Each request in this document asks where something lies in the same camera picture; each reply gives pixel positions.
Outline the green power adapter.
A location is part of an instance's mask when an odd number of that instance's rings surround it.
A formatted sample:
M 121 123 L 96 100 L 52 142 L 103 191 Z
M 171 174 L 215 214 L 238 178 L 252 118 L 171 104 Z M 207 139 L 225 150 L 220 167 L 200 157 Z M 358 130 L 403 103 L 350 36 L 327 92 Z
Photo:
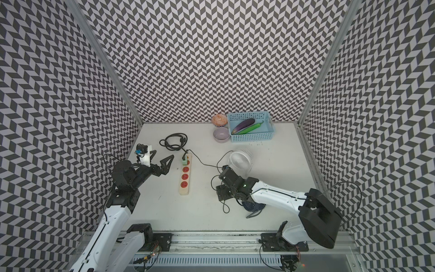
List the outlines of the green power adapter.
M 182 157 L 182 165 L 189 165 L 189 157 L 187 155 L 184 155 Z

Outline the cream power strip red sockets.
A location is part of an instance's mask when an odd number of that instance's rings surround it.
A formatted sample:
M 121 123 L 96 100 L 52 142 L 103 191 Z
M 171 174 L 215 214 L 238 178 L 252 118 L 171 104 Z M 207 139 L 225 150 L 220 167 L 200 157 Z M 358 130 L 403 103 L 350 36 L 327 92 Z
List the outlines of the cream power strip red sockets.
M 192 153 L 186 154 L 189 157 L 189 165 L 181 165 L 181 176 L 179 185 L 179 194 L 181 196 L 187 196 L 190 190 L 190 178 L 191 178 L 191 167 L 192 167 Z

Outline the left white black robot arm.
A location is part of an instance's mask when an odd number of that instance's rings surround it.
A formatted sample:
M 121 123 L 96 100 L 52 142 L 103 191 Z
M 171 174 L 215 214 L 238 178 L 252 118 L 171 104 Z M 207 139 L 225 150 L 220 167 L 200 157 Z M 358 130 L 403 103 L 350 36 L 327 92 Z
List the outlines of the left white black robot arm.
M 154 164 L 152 159 L 156 153 L 151 146 L 139 144 L 135 151 L 136 163 L 121 160 L 114 165 L 114 189 L 105 204 L 102 219 L 70 271 L 123 272 L 134 255 L 152 240 L 150 224 L 133 224 L 121 244 L 117 245 L 119 234 L 132 216 L 140 198 L 139 188 L 148 178 L 167 175 L 170 171 L 174 155 Z

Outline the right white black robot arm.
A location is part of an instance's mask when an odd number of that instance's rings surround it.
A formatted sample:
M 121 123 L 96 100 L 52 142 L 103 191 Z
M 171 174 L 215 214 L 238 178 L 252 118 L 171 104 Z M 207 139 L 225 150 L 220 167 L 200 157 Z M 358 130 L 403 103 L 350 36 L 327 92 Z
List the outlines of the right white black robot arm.
M 259 179 L 239 176 L 230 166 L 222 167 L 222 182 L 216 187 L 219 201 L 234 198 L 242 204 L 272 206 L 298 216 L 298 221 L 285 221 L 278 231 L 278 240 L 286 245 L 312 241 L 333 249 L 342 224 L 343 215 L 326 194 L 311 188 L 309 192 L 295 192 L 273 187 Z

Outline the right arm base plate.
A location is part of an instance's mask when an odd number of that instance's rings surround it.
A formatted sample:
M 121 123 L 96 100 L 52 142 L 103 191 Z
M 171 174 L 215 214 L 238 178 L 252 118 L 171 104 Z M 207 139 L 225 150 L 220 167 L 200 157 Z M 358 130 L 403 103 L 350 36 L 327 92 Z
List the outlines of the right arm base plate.
M 264 252 L 308 252 L 308 243 L 299 242 L 295 245 L 290 244 L 283 238 L 278 236 L 277 232 L 261 233 L 261 238 L 258 241 L 263 246 Z

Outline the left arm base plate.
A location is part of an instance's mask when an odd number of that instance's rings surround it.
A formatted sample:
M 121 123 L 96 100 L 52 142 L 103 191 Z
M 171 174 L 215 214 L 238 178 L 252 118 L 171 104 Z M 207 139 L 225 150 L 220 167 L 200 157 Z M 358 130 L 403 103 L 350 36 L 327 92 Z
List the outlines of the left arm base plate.
M 139 249 L 139 252 L 150 252 L 155 247 L 156 251 L 169 252 L 172 245 L 173 233 L 158 232 L 153 235 L 145 236 L 145 243 Z

